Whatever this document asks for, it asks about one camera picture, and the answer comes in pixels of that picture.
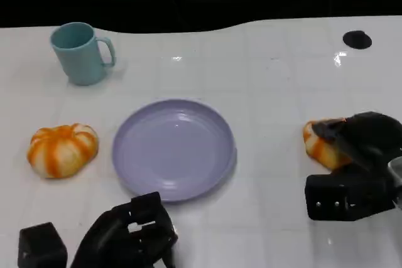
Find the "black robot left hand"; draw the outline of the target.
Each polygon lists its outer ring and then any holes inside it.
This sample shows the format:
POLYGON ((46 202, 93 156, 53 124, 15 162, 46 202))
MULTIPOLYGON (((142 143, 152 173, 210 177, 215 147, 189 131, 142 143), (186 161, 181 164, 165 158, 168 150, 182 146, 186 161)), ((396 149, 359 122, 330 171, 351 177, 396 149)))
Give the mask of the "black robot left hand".
POLYGON ((83 237, 72 267, 175 267, 178 235, 158 192, 104 212, 83 237))

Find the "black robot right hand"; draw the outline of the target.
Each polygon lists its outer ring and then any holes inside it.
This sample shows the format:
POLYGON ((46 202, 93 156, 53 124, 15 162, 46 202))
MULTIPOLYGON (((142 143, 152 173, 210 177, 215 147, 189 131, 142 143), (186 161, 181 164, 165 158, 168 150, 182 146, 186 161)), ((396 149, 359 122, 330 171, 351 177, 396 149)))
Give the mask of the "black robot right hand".
POLYGON ((312 124, 313 133, 372 174, 384 174, 393 155, 401 153, 400 121, 378 112, 312 124))

